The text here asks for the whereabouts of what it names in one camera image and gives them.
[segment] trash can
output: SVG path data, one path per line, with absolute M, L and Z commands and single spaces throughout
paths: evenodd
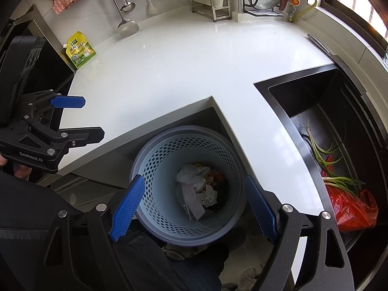
M 228 181 L 225 205 L 198 221 L 190 220 L 177 198 L 175 177 L 184 164 L 206 163 Z M 145 194 L 136 216 L 161 240 L 180 246 L 208 244 L 227 233 L 241 217 L 246 196 L 244 169 L 231 143 L 221 134 L 200 126 L 166 130 L 141 149 L 133 163 L 131 179 L 145 179 Z

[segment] cutting board rack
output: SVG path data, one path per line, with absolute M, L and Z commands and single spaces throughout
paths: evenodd
M 210 5 L 190 0 L 191 11 L 213 19 L 217 22 L 222 19 L 232 19 L 232 11 L 230 9 L 230 0 L 224 0 L 221 6 L 216 6 L 214 0 L 210 0 Z

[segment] white countertop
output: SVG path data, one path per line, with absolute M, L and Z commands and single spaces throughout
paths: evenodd
M 85 107 L 65 109 L 61 120 L 61 128 L 100 126 L 105 138 L 70 149 L 59 174 L 213 104 L 262 187 L 302 213 L 319 214 L 321 199 L 302 157 L 253 85 L 332 63 L 305 36 L 277 19 L 213 23 L 182 9 L 124 40 L 107 40 L 70 88 L 69 95 L 85 97 Z

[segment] black robotic device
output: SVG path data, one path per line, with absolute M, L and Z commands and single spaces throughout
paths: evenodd
M 54 108 L 81 108 L 83 97 L 54 90 L 23 94 L 28 75 L 46 40 L 16 36 L 0 58 L 0 153 L 3 157 L 48 173 L 56 173 L 69 148 L 99 143 L 100 127 L 49 128 Z

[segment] seasoning pouch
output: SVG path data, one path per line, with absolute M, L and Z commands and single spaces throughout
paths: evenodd
M 66 54 L 70 57 L 71 61 L 73 61 L 77 69 L 79 69 L 82 65 L 87 63 L 96 52 L 89 44 L 85 35 L 81 32 L 76 32 L 67 41 Z

